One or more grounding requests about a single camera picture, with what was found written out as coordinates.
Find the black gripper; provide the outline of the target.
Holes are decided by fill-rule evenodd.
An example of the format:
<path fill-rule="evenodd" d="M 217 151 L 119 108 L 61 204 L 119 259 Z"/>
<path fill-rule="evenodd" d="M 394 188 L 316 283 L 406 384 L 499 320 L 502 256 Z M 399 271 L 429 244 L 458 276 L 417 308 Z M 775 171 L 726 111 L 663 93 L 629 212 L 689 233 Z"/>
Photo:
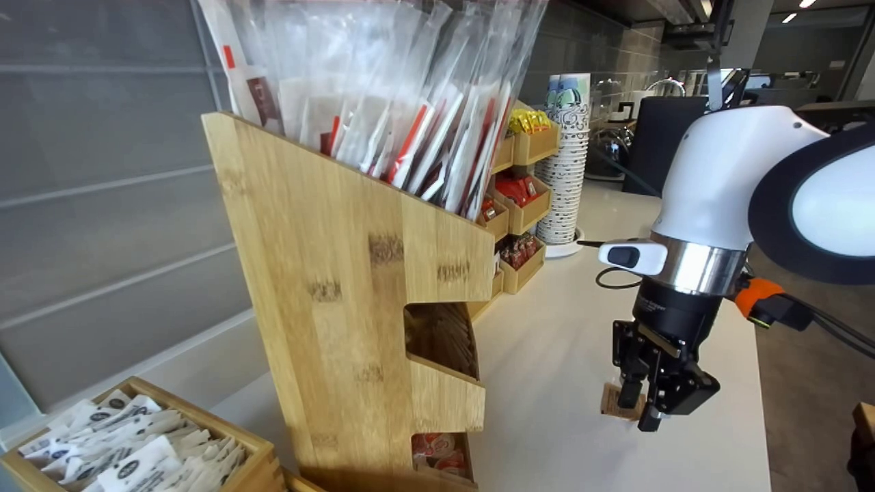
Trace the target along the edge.
<path fill-rule="evenodd" d="M 686 296 L 645 278 L 632 320 L 612 321 L 619 408 L 636 409 L 645 393 L 640 432 L 656 432 L 666 414 L 694 412 L 720 390 L 720 379 L 698 365 L 720 302 L 720 296 Z"/>

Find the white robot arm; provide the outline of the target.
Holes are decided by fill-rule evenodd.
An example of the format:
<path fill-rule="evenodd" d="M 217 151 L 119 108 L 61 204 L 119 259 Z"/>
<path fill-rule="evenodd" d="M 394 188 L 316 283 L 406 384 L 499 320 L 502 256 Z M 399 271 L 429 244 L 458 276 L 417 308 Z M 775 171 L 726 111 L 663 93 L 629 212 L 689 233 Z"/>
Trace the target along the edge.
<path fill-rule="evenodd" d="M 612 403 L 644 432 L 705 403 L 720 379 L 700 365 L 722 302 L 756 326 L 823 326 L 860 353 L 873 339 L 753 274 L 763 252 L 826 283 L 875 278 L 875 126 L 823 130 L 787 107 L 722 108 L 682 136 L 648 238 L 606 241 L 599 259 L 638 278 L 612 326 Z"/>

